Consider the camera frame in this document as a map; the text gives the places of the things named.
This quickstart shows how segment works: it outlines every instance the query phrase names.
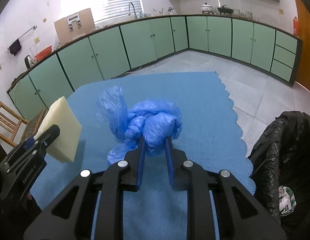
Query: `red basket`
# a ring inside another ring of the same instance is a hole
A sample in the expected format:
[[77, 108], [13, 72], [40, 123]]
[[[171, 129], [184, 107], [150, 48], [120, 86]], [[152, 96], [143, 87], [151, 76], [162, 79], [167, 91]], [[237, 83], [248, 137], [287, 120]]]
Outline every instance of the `red basket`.
[[48, 56], [52, 53], [52, 46], [47, 47], [46, 49], [42, 50], [39, 54], [35, 56], [38, 61], [41, 61], [44, 57]]

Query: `blue plastic bag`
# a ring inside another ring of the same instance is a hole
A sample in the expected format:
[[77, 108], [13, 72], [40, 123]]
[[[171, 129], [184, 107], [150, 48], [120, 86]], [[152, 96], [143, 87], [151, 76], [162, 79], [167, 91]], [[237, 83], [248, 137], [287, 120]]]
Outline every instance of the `blue plastic bag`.
[[139, 138], [146, 140], [147, 155], [158, 155], [165, 138], [177, 139], [182, 131], [182, 114], [173, 103], [163, 100], [145, 100], [129, 111], [123, 89], [115, 86], [101, 93], [97, 100], [98, 120], [109, 122], [111, 132], [120, 142], [107, 154], [109, 164], [123, 160], [125, 154], [137, 149]]

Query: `towel rack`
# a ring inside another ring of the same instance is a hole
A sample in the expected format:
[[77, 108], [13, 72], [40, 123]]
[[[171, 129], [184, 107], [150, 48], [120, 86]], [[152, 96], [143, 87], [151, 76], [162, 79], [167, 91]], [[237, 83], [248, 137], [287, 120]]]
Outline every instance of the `towel rack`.
[[37, 25], [34, 25], [32, 28], [30, 28], [29, 30], [27, 30], [26, 32], [23, 33], [23, 35], [21, 35], [18, 40], [23, 37], [26, 33], [28, 33], [30, 30], [35, 30], [37, 28]]

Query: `countertop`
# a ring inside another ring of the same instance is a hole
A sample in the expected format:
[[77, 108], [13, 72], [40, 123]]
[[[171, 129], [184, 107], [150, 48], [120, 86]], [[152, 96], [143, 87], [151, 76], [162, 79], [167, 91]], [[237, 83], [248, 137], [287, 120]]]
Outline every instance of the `countertop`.
[[289, 36], [292, 36], [296, 39], [299, 39], [298, 37], [292, 35], [291, 33], [289, 32], [286, 32], [280, 28], [277, 28], [277, 27], [274, 27], [272, 25], [269, 25], [269, 24], [266, 24], [266, 23], [262, 23], [262, 22], [258, 22], [258, 21], [254, 21], [254, 20], [250, 20], [248, 18], [243, 18], [243, 17], [235, 17], [235, 16], [228, 16], [228, 15], [212, 15], [212, 14], [182, 14], [182, 15], [163, 15], [163, 16], [153, 16], [153, 17], [147, 17], [147, 18], [141, 18], [141, 19], [137, 19], [137, 20], [128, 20], [128, 21], [125, 21], [125, 22], [121, 22], [121, 23], [117, 23], [117, 24], [114, 24], [114, 25], [110, 25], [110, 26], [107, 26], [107, 27], [104, 27], [104, 28], [100, 28], [100, 29], [95, 29], [93, 30], [91, 33], [89, 34], [86, 34], [84, 36], [81, 36], [79, 37], [78, 39], [75, 39], [74, 41], [71, 41], [61, 47], [59, 47], [58, 49], [54, 50], [51, 54], [47, 55], [46, 57], [44, 57], [41, 61], [39, 61], [38, 63], [36, 63], [34, 66], [32, 66], [31, 68], [29, 68], [27, 71], [25, 71], [24, 73], [20, 74], [17, 78], [14, 79], [14, 81], [12, 82], [12, 85], [11, 87], [8, 89], [7, 93], [13, 89], [13, 87], [17, 84], [18, 81], [20, 81], [23, 77], [25, 77], [30, 71], [32, 71], [34, 68], [36, 68], [42, 61], [48, 59], [49, 57], [51, 57], [52, 55], [56, 54], [57, 52], [59, 52], [60, 50], [72, 45], [73, 43], [76, 43], [77, 41], [80, 41], [82, 39], [85, 39], [93, 34], [96, 34], [96, 33], [99, 33], [99, 32], [102, 32], [102, 31], [105, 31], [105, 30], [108, 30], [108, 29], [111, 29], [111, 28], [114, 28], [114, 27], [117, 27], [117, 26], [120, 26], [120, 25], [124, 25], [124, 24], [129, 24], [129, 23], [132, 23], [132, 22], [137, 22], [137, 21], [144, 21], [144, 20], [149, 20], [149, 19], [157, 19], [157, 18], [165, 18], [165, 17], [189, 17], [189, 16], [207, 16], [207, 17], [225, 17], [225, 18], [232, 18], [232, 19], [238, 19], [238, 20], [243, 20], [243, 21], [249, 21], [249, 22], [253, 22], [253, 23], [258, 23], [258, 24], [261, 24], [261, 25], [264, 25], [264, 26], [267, 26], [267, 27], [271, 27], [273, 29], [276, 29], [278, 31], [281, 31]]

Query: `blue cloth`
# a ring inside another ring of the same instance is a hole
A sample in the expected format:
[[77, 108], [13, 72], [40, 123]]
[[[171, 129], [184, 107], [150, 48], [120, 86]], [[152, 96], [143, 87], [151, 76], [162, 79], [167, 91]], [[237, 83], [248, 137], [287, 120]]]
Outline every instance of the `blue cloth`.
[[[47, 166], [31, 189], [41, 208], [82, 169], [98, 172], [108, 167], [107, 153], [117, 142], [108, 123], [96, 120], [96, 100], [101, 91], [115, 85], [123, 88], [129, 108], [146, 99], [175, 103], [183, 113], [183, 131], [173, 141], [174, 147], [208, 171], [228, 169], [249, 192], [255, 192], [243, 132], [217, 73], [153, 74], [88, 84], [68, 98], [82, 134], [74, 163], [59, 163], [46, 156]], [[165, 155], [146, 157], [141, 190], [124, 192], [124, 239], [186, 239], [186, 204], [186, 192], [170, 187]]]
[[114, 86], [104, 90], [96, 102], [98, 120], [109, 123], [112, 134], [121, 142], [107, 154], [109, 164], [125, 158], [138, 147], [139, 138], [146, 141], [146, 155], [161, 154], [167, 137], [177, 139], [182, 131], [180, 109], [163, 100], [145, 100], [127, 110], [123, 89]]

